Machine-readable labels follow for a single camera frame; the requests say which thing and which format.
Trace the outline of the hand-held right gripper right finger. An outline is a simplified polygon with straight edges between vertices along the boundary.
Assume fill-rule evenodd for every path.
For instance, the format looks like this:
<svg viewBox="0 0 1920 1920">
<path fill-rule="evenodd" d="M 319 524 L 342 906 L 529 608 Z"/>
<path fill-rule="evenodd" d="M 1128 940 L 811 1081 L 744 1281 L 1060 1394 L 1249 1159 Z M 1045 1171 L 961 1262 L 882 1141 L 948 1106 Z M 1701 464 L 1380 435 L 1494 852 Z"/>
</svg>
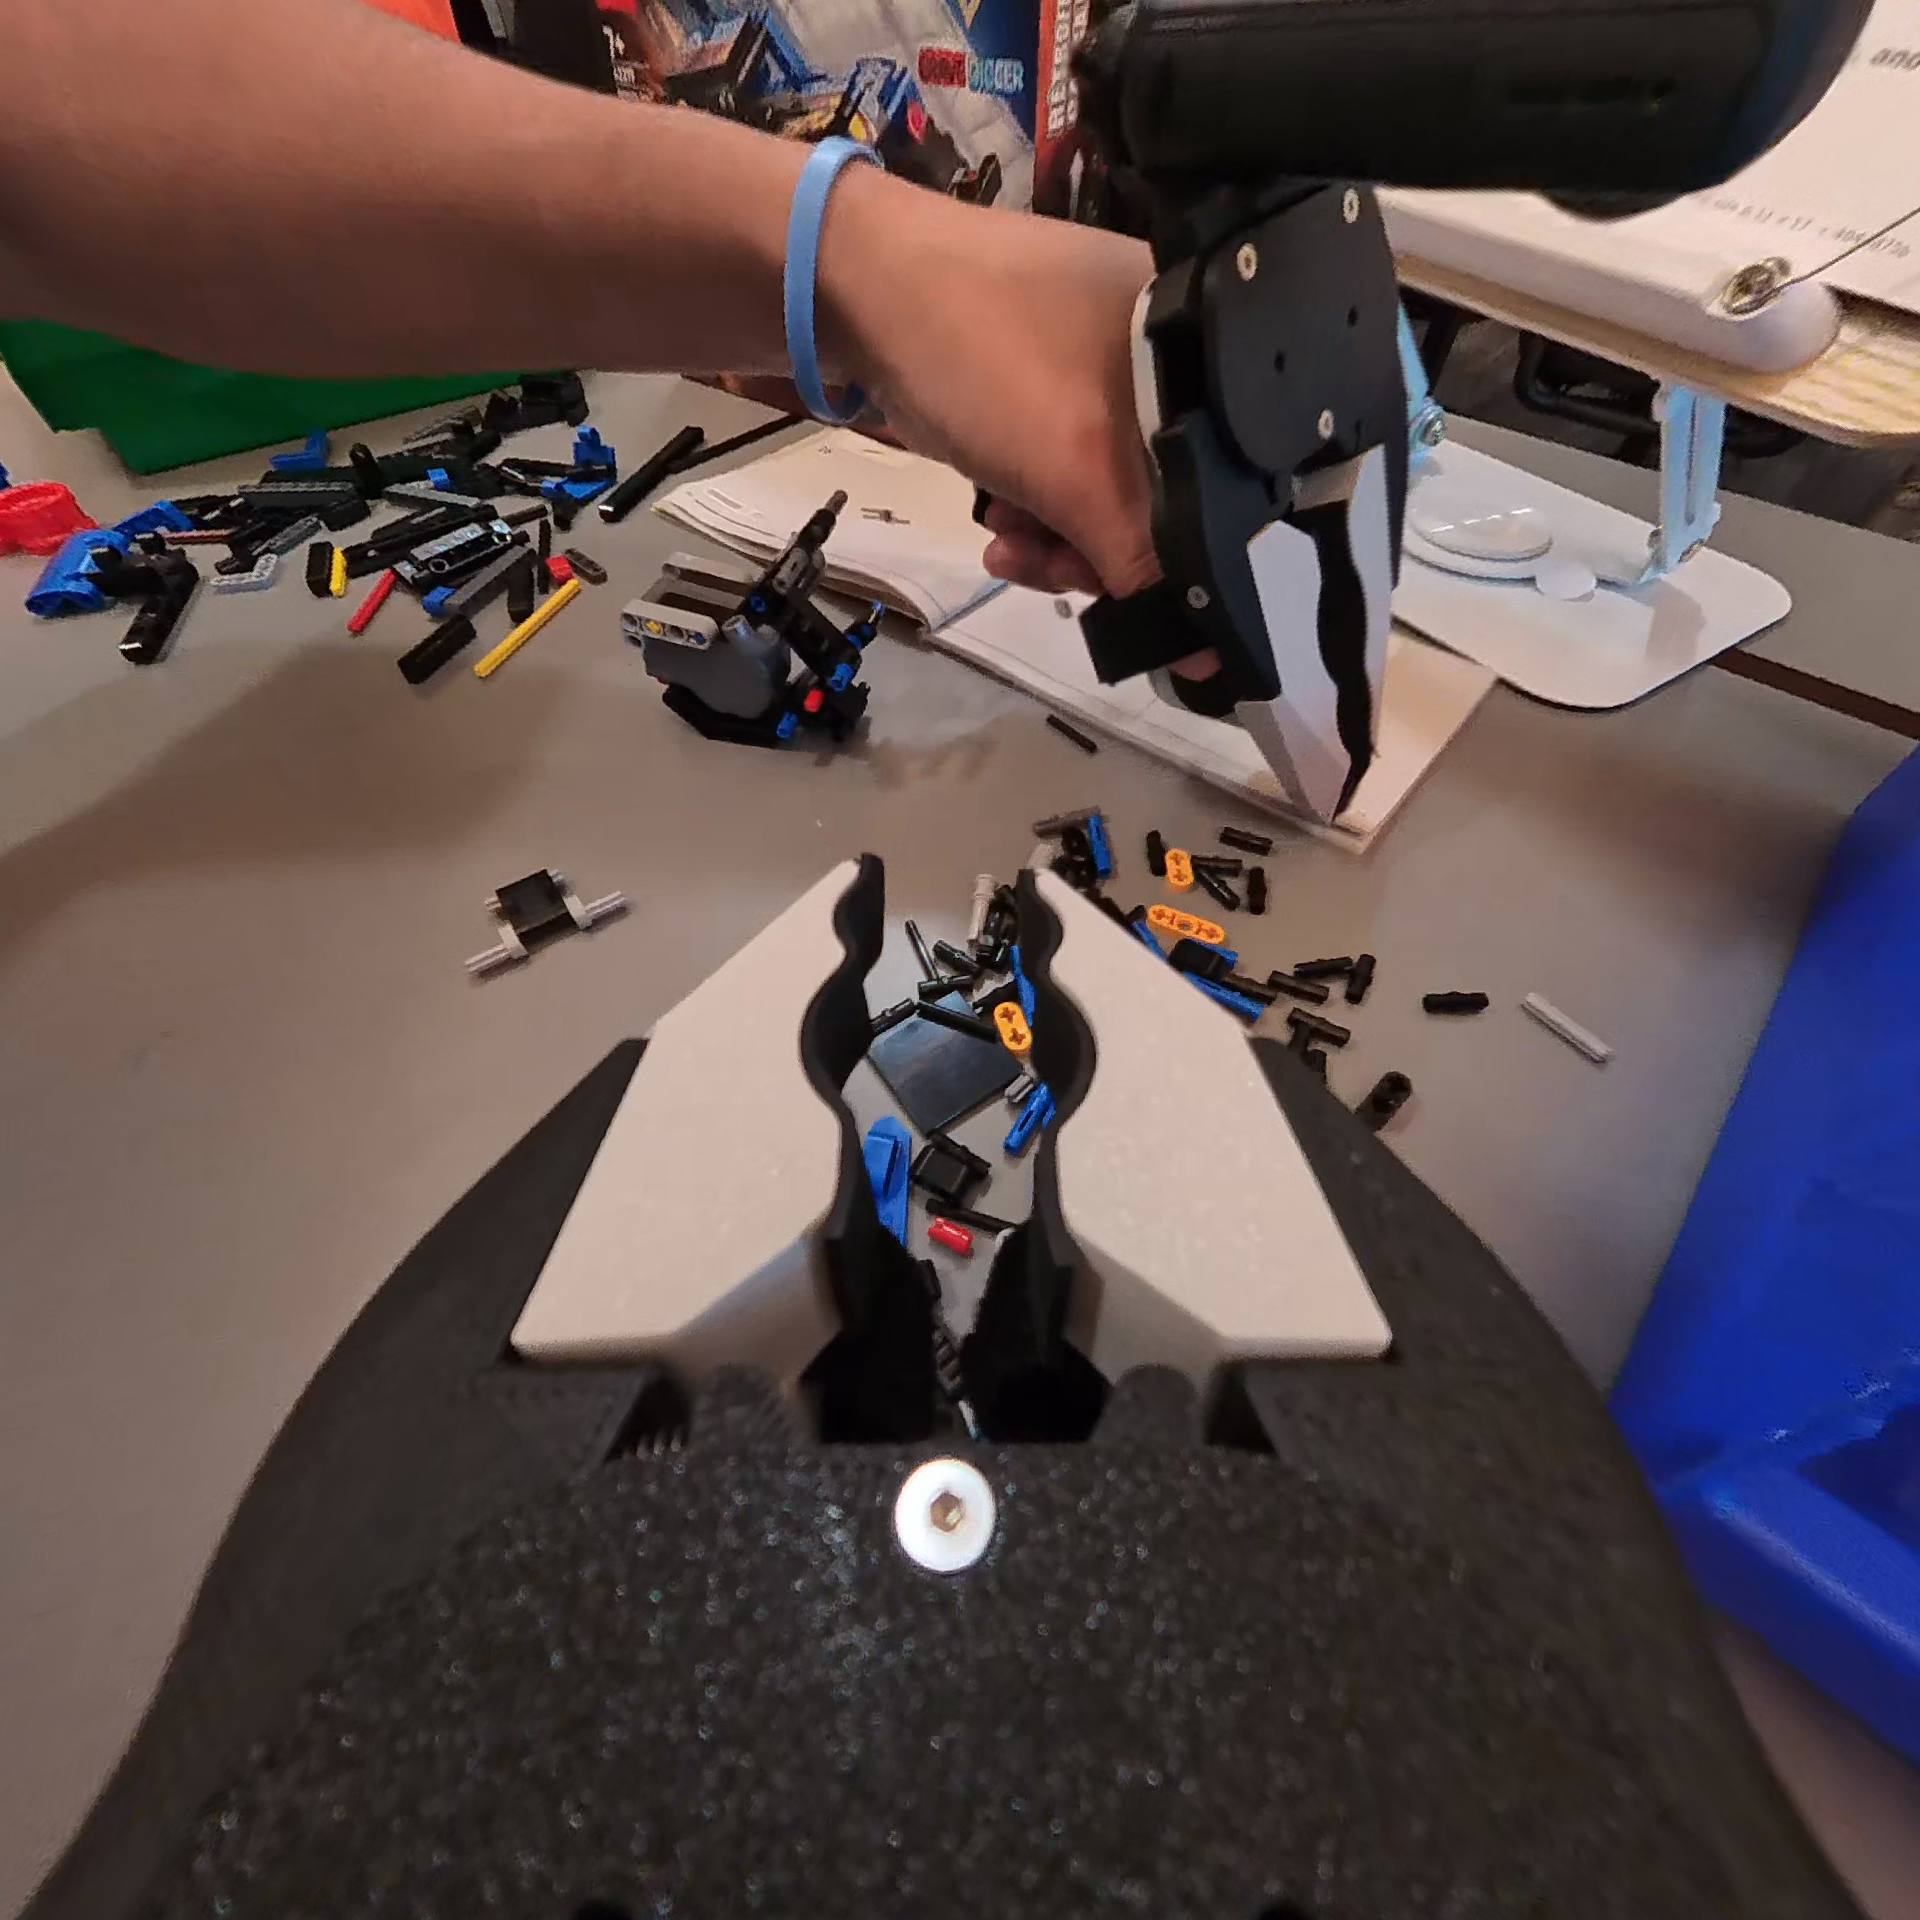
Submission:
<svg viewBox="0 0 1920 1920">
<path fill-rule="evenodd" d="M 965 1337 L 995 1442 L 1075 1442 L 1134 1371 L 1202 1397 L 1270 1363 L 1378 1363 L 1389 1317 L 1256 1042 L 1052 872 L 1018 883 L 1055 1119 Z"/>
</svg>

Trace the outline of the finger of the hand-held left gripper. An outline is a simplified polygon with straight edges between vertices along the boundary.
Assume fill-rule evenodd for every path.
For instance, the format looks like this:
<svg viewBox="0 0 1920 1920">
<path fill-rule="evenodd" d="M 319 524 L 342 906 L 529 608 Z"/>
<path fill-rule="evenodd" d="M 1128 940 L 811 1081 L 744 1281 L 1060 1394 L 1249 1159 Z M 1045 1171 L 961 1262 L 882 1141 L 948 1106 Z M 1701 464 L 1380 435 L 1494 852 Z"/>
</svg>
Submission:
<svg viewBox="0 0 1920 1920">
<path fill-rule="evenodd" d="M 1333 503 L 1333 687 L 1350 770 L 1339 815 L 1378 754 L 1385 642 L 1401 566 L 1403 452 L 1374 446 L 1344 466 L 1341 483 Z"/>
<path fill-rule="evenodd" d="M 1353 507 L 1328 501 L 1267 527 L 1254 586 L 1279 691 L 1236 706 L 1287 804 L 1333 826 L 1374 766 L 1374 597 Z"/>
</svg>

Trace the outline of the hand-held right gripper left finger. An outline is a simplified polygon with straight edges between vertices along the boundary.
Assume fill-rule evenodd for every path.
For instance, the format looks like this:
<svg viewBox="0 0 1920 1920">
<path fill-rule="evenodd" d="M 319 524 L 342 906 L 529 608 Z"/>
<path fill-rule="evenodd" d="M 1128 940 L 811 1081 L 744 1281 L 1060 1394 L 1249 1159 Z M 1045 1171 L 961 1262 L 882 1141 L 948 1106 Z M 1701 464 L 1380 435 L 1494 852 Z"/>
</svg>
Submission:
<svg viewBox="0 0 1920 1920">
<path fill-rule="evenodd" d="M 843 860 L 656 1020 L 514 1323 L 523 1363 L 755 1371 L 831 1442 L 935 1433 L 933 1295 L 846 1103 L 882 923 L 882 861 Z"/>
</svg>

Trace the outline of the pile of blue black lego pins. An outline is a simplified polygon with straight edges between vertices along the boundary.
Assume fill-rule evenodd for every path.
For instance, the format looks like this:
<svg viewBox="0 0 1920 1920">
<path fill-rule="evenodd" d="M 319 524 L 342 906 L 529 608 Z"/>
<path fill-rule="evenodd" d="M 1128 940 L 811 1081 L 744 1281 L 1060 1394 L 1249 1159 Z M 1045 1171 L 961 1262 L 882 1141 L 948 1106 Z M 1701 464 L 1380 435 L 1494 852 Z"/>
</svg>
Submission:
<svg viewBox="0 0 1920 1920">
<path fill-rule="evenodd" d="M 1275 1007 L 1285 1010 L 1287 1048 L 1315 1075 L 1327 1075 L 1331 1052 L 1353 1041 L 1350 1024 L 1327 1014 L 1331 994 L 1359 1007 L 1378 971 L 1378 957 L 1359 952 L 1315 954 L 1265 975 L 1245 974 L 1231 930 L 1171 897 L 1138 902 L 1121 910 L 1118 920 L 1211 1007 L 1249 1024 Z M 992 874 L 975 880 L 971 935 L 964 945 L 930 943 L 917 920 L 905 920 L 903 930 L 921 966 L 921 984 L 917 996 L 872 1018 L 872 1037 L 898 1020 L 926 1014 L 933 1020 L 957 1018 L 955 1024 L 964 1033 L 1004 1042 L 1019 1059 L 1023 1075 L 1003 1096 L 1012 1111 L 1003 1154 L 1023 1158 L 1043 1137 L 1060 1106 L 1030 1070 L 1035 998 L 1023 974 L 1012 888 Z M 995 1177 L 992 1166 L 957 1141 L 953 1128 L 920 1135 L 903 1115 L 898 1119 L 917 1141 L 912 1205 L 920 1198 L 923 1206 L 930 1242 L 969 1256 L 979 1238 L 1009 1236 L 1014 1231 L 1009 1216 L 975 1206 L 975 1197 Z"/>
</svg>

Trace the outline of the small black grey lego assembly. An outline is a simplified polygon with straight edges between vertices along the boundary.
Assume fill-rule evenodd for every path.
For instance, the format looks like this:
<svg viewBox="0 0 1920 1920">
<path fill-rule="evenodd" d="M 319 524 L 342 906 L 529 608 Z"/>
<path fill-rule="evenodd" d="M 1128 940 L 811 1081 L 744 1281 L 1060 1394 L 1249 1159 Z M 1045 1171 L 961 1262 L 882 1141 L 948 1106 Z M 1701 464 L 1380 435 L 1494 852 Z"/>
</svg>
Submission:
<svg viewBox="0 0 1920 1920">
<path fill-rule="evenodd" d="M 630 900 L 620 889 L 584 900 L 555 869 L 538 869 L 506 883 L 485 906 L 497 937 L 490 946 L 468 957 L 466 971 L 472 978 L 525 966 L 564 937 L 598 931 L 630 910 Z"/>
</svg>

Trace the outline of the lego instruction booklet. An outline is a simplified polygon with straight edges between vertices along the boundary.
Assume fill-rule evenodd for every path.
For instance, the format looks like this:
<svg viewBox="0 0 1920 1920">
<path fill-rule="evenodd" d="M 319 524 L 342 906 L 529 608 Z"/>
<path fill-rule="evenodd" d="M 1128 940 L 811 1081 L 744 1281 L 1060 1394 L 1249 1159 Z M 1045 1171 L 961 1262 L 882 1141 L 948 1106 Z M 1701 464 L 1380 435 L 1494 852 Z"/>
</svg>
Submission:
<svg viewBox="0 0 1920 1920">
<path fill-rule="evenodd" d="M 840 429 L 789 446 L 755 446 L 730 473 L 700 466 L 655 513 L 742 557 L 770 561 L 831 494 L 846 494 L 825 542 L 825 584 L 885 603 L 923 626 L 943 655 L 1023 691 L 1080 730 L 1125 741 L 1272 819 L 1367 852 L 1454 744 L 1494 686 L 1492 671 L 1393 627 L 1385 649 L 1378 754 L 1333 826 L 1293 804 L 1239 730 L 1175 712 L 1139 683 L 1101 687 L 1083 645 L 1083 597 L 1048 597 L 988 578 L 987 531 L 964 478 Z"/>
</svg>

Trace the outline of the grey black lego chassis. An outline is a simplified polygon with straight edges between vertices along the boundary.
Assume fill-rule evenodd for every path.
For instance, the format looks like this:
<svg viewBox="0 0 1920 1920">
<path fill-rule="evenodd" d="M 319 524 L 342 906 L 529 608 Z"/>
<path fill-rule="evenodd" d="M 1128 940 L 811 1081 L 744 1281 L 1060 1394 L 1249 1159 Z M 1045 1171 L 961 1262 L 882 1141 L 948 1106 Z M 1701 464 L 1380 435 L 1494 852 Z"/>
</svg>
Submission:
<svg viewBox="0 0 1920 1920">
<path fill-rule="evenodd" d="M 843 747 L 860 731 L 869 709 L 863 657 L 888 608 L 872 603 L 850 626 L 818 608 L 846 501 L 831 494 L 754 577 L 672 557 L 655 591 L 623 608 L 620 632 L 663 686 L 664 709 L 703 736 L 785 749 L 804 739 Z"/>
</svg>

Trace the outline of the person's left forearm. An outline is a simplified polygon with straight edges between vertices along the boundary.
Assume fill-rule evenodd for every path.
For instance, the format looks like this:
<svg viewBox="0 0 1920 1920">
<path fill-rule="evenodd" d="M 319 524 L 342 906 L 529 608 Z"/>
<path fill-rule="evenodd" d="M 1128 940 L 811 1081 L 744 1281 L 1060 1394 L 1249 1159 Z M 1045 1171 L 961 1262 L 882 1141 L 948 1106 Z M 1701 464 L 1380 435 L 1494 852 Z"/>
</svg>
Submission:
<svg viewBox="0 0 1920 1920">
<path fill-rule="evenodd" d="M 241 370 L 787 369 L 803 152 L 367 5 L 6 5 L 6 317 Z"/>
</svg>

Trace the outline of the black flat lego panel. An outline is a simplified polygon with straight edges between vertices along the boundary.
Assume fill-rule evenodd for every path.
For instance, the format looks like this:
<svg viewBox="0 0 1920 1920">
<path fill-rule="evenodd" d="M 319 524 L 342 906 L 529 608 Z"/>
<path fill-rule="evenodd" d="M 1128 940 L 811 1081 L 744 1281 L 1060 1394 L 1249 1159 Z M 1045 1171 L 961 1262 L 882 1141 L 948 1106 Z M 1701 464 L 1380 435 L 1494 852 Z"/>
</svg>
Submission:
<svg viewBox="0 0 1920 1920">
<path fill-rule="evenodd" d="M 1023 1075 L 1004 1042 L 964 1033 L 955 1022 L 912 1014 L 869 1041 L 869 1066 L 920 1135 L 953 1128 Z"/>
</svg>

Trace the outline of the light grey lego axle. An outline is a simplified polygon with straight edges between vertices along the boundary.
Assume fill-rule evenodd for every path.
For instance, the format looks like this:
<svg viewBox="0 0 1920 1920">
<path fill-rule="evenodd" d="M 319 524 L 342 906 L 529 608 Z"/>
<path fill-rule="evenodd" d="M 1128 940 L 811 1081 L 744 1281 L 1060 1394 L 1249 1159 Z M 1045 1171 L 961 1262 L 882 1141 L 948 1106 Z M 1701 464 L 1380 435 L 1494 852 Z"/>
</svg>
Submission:
<svg viewBox="0 0 1920 1920">
<path fill-rule="evenodd" d="M 1605 1070 L 1616 1055 L 1616 1048 L 1606 1037 L 1595 1036 L 1581 1020 L 1572 1020 L 1572 1014 L 1538 991 L 1523 994 L 1522 1011 L 1595 1070 Z"/>
</svg>

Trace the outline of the lego set box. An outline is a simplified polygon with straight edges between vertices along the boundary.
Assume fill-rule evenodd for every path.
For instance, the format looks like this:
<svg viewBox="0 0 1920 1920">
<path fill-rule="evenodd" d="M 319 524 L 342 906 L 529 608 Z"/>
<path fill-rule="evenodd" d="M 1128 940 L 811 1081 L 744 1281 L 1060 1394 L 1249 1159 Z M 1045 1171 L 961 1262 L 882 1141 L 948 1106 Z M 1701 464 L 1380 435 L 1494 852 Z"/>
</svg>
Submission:
<svg viewBox="0 0 1920 1920">
<path fill-rule="evenodd" d="M 1092 226 L 1104 167 L 1075 53 L 1088 3 L 595 5 L 619 99 L 698 110 L 798 143 L 850 137 L 965 204 Z"/>
</svg>

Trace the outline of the yellow lego axle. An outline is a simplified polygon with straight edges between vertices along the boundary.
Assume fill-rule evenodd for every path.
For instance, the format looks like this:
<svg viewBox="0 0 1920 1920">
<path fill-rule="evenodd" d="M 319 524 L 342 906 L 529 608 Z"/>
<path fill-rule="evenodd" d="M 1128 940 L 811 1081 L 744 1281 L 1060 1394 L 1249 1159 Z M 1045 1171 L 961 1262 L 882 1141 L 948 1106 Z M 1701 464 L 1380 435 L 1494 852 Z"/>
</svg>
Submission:
<svg viewBox="0 0 1920 1920">
<path fill-rule="evenodd" d="M 539 604 L 523 617 L 508 636 L 504 636 L 485 657 L 480 657 L 472 665 L 472 675 L 479 679 L 490 679 L 508 658 L 516 658 L 516 655 L 533 644 L 546 627 L 552 626 L 559 616 L 564 616 L 582 594 L 587 591 L 582 578 L 567 578 L 559 588 L 552 588 Z"/>
</svg>

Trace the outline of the long black lego axle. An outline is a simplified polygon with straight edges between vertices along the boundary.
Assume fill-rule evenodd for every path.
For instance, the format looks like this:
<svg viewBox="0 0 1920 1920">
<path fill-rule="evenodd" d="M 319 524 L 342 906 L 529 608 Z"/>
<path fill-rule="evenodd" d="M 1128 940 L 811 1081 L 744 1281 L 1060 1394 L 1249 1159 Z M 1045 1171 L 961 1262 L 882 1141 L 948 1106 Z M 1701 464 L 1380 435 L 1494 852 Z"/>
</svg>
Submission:
<svg viewBox="0 0 1920 1920">
<path fill-rule="evenodd" d="M 691 422 L 663 442 L 634 469 L 626 469 L 607 494 L 595 501 L 602 524 L 629 520 L 669 476 L 707 446 L 707 429 Z"/>
</svg>

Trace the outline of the pile of large lego beams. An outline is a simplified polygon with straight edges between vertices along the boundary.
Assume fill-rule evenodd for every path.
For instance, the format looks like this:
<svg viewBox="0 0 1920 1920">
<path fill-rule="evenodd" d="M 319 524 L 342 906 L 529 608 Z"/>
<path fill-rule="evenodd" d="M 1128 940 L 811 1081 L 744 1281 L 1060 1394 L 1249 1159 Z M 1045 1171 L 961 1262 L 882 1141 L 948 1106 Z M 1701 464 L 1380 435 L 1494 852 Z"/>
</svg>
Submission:
<svg viewBox="0 0 1920 1920">
<path fill-rule="evenodd" d="M 301 578 L 331 609 L 359 608 L 385 569 L 429 636 L 403 657 L 411 686 L 442 671 L 484 608 L 519 622 L 567 578 L 602 581 L 555 549 L 642 459 L 593 420 L 582 373 L 529 373 L 389 452 L 331 430 L 281 452 L 241 486 L 155 499 L 105 520 L 57 483 L 6 478 L 6 557 L 41 562 L 26 613 L 62 621 L 123 613 L 119 657 L 150 668 L 209 597 L 264 594 Z"/>
</svg>

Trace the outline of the person's left hand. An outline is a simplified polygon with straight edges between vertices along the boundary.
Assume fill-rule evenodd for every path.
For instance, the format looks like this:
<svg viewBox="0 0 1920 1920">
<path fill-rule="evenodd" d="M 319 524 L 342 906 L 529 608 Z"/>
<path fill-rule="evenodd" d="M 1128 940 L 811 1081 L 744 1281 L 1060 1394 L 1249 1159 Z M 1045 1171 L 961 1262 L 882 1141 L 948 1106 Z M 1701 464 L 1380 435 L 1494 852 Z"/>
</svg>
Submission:
<svg viewBox="0 0 1920 1920">
<path fill-rule="evenodd" d="M 1162 578 L 1134 394 L 1147 241 L 855 167 L 815 273 L 827 391 L 860 390 L 903 446 L 992 495 L 996 578 L 1113 600 Z"/>
</svg>

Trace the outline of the wooden white document stand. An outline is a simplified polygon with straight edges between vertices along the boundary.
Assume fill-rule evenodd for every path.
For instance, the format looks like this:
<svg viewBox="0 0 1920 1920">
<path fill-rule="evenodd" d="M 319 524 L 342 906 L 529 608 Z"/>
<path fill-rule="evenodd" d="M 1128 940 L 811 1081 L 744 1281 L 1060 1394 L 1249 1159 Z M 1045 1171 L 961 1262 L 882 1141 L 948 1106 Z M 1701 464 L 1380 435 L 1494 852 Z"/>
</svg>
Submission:
<svg viewBox="0 0 1920 1920">
<path fill-rule="evenodd" d="M 1842 367 L 1842 295 L 1916 302 L 1916 211 L 1864 226 L 1837 204 L 1759 202 L 1728 189 L 1605 226 L 1523 195 L 1385 189 L 1384 217 L 1410 293 L 1476 309 L 1532 337 L 1633 370 L 1646 418 L 1584 390 L 1551 391 L 1616 439 L 1658 455 L 1646 520 L 1507 466 L 1449 435 L 1410 328 L 1400 621 L 1489 675 L 1572 712 L 1633 706 L 1765 632 L 1782 584 L 1710 544 L 1732 411 L 1829 439 L 1873 434 L 1872 400 L 1813 396 Z"/>
</svg>

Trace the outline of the blue wristband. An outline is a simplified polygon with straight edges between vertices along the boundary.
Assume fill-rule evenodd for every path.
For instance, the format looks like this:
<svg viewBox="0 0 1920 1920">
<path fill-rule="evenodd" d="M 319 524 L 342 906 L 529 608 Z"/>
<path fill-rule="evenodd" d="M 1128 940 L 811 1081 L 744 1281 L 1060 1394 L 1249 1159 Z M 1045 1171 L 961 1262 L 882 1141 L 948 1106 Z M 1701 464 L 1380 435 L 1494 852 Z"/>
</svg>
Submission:
<svg viewBox="0 0 1920 1920">
<path fill-rule="evenodd" d="M 855 425 L 868 407 L 863 386 L 846 385 L 840 396 L 827 394 L 827 378 L 821 361 L 821 252 L 825 217 L 834 189 L 851 167 L 881 167 L 878 152 L 846 136 L 827 136 L 815 143 L 803 163 L 795 195 L 787 211 L 787 237 L 782 260 L 782 321 L 787 361 L 803 411 L 821 422 L 843 429 Z"/>
</svg>

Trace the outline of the blue plastic bin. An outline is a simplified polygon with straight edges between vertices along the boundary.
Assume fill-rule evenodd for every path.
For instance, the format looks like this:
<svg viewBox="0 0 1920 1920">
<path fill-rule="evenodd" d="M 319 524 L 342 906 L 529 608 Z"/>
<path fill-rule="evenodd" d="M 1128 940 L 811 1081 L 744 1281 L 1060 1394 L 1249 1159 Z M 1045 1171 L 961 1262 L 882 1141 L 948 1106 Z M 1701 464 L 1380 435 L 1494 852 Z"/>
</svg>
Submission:
<svg viewBox="0 0 1920 1920">
<path fill-rule="evenodd" d="M 1612 1411 L 1698 1591 L 1916 1762 L 1916 752 L 1837 841 Z"/>
</svg>

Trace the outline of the green plastic bin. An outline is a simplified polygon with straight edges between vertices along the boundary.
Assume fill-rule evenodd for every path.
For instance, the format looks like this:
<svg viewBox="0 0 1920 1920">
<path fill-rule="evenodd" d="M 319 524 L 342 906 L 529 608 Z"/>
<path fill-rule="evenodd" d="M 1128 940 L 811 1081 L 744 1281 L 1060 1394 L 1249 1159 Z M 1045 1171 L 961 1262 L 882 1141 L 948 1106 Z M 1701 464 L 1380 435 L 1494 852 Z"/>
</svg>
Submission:
<svg viewBox="0 0 1920 1920">
<path fill-rule="evenodd" d="M 6 367 L 56 430 L 97 430 L 137 476 L 449 407 L 506 373 L 296 378 L 224 370 L 52 321 L 2 321 Z"/>
</svg>

